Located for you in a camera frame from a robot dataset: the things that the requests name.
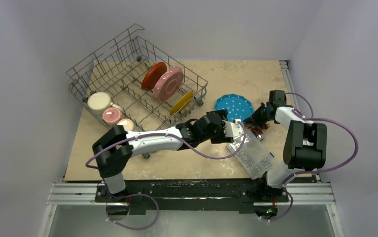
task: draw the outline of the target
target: pink plate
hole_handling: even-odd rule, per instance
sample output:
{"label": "pink plate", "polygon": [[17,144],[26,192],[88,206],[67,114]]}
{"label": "pink plate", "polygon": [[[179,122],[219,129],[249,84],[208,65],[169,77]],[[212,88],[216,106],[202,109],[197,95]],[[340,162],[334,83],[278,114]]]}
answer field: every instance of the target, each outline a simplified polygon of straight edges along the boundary
{"label": "pink plate", "polygon": [[183,70],[179,67],[170,68],[158,80],[153,89],[153,96],[160,101],[171,98],[183,83]]}

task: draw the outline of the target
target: clear plastic container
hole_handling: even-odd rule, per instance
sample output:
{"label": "clear plastic container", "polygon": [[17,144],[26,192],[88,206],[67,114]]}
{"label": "clear plastic container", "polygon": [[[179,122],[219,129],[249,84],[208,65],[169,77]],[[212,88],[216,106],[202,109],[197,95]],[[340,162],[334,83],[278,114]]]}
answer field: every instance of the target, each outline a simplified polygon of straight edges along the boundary
{"label": "clear plastic container", "polygon": [[[277,165],[274,155],[248,130],[246,140],[241,150],[235,157],[247,171],[252,179],[260,178],[266,171]],[[233,143],[229,143],[227,148],[234,152],[241,144],[243,136],[234,138]]]}

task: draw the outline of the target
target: dish rack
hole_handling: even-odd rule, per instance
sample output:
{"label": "dish rack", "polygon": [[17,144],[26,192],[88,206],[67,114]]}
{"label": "dish rack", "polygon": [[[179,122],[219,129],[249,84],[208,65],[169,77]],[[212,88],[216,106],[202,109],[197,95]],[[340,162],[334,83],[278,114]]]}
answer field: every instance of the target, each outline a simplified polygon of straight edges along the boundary
{"label": "dish rack", "polygon": [[[106,128],[109,126],[101,115],[87,104],[89,96],[96,92],[107,92],[113,103],[123,108],[125,117],[141,131],[174,126],[196,105],[203,104],[208,82],[139,36],[143,30],[142,26],[133,24],[67,71],[72,80],[69,91]],[[168,68],[178,66],[183,69],[184,82],[174,96],[194,92],[188,106],[172,115],[173,104],[157,101],[152,97],[152,91],[141,89],[147,72],[161,61]]]}

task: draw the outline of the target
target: white backdrop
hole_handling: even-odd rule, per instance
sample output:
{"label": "white backdrop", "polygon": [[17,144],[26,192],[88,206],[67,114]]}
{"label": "white backdrop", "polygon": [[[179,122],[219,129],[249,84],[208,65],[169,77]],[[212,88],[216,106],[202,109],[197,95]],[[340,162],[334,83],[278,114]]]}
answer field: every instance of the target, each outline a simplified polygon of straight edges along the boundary
{"label": "white backdrop", "polygon": [[0,0],[0,237],[35,237],[81,111],[65,71],[88,50],[62,0]]}
{"label": "white backdrop", "polygon": [[133,23],[173,57],[289,59],[323,0],[65,0],[91,51]]}
{"label": "white backdrop", "polygon": [[[326,0],[289,67],[316,117],[355,131],[356,159],[324,177],[333,185],[346,236],[378,236],[378,0]],[[329,129],[326,167],[352,153],[348,134]]]}

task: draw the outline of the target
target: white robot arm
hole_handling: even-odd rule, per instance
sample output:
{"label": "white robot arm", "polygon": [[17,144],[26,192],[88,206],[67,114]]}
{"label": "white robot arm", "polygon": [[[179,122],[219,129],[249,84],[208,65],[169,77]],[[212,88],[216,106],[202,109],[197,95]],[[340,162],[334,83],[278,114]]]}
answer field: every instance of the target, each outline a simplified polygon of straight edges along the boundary
{"label": "white robot arm", "polygon": [[294,107],[286,105],[285,92],[270,92],[269,102],[264,103],[246,120],[261,128],[269,121],[281,124],[288,130],[283,149],[283,162],[266,173],[267,185],[280,189],[289,175],[298,171],[322,168],[326,160],[327,127],[305,119]]}
{"label": "white robot arm", "polygon": [[159,131],[125,131],[122,126],[115,126],[94,143],[94,153],[119,141],[127,141],[121,147],[107,150],[96,158],[100,176],[111,193],[118,193],[125,189],[122,170],[133,156],[162,150],[188,149],[183,141],[192,147],[206,140],[211,140],[212,143],[233,142],[234,137],[243,134],[243,128],[239,119],[234,123],[229,122],[227,113],[227,110],[207,112],[199,120],[192,119]]}

